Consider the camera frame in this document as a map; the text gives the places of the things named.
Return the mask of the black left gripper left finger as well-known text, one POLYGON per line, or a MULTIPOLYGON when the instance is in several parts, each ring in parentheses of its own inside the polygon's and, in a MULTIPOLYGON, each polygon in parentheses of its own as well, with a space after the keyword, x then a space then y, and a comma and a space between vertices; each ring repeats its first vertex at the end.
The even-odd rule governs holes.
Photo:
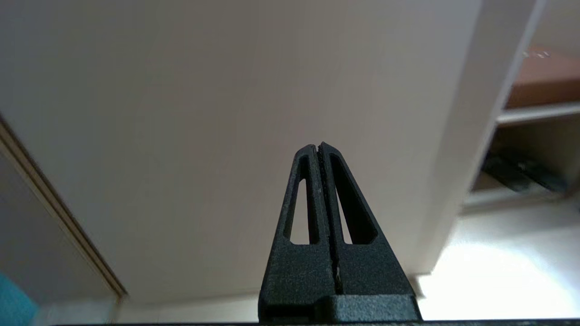
POLYGON ((315 305, 334 295, 327 209, 315 145, 293 158, 258 299, 261 323, 317 322, 315 305), (306 183, 308 244, 291 241, 301 181, 306 183))

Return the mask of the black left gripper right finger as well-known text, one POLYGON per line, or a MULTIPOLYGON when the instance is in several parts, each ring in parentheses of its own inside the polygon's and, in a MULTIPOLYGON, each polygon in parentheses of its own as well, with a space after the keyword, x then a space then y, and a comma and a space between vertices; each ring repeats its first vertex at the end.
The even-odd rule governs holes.
POLYGON ((335 293, 319 300, 333 323, 420 321, 415 293, 340 151, 319 145, 335 293))

